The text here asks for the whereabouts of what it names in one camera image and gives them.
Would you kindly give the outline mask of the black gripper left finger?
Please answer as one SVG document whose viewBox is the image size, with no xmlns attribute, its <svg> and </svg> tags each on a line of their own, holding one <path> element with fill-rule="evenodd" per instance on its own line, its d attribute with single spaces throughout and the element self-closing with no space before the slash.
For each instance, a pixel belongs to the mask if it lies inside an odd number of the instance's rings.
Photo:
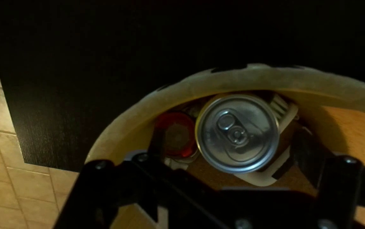
<svg viewBox="0 0 365 229">
<path fill-rule="evenodd" d="M 182 186 L 186 180 L 191 180 L 189 173 L 148 154 L 120 166 L 92 161 L 83 167 L 54 229 L 110 229 L 129 205 L 138 205 L 154 223 L 184 229 L 200 219 L 189 187 Z"/>
</svg>

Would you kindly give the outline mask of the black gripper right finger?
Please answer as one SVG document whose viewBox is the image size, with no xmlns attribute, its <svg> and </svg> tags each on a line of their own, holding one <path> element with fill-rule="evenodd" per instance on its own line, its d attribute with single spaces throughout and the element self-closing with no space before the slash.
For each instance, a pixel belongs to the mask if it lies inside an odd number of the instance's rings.
<svg viewBox="0 0 365 229">
<path fill-rule="evenodd" d="M 365 166 L 351 156 L 336 156 L 303 128 L 294 134 L 292 158 L 318 191 L 311 214 L 317 229 L 354 229 L 357 209 L 365 208 Z"/>
</svg>

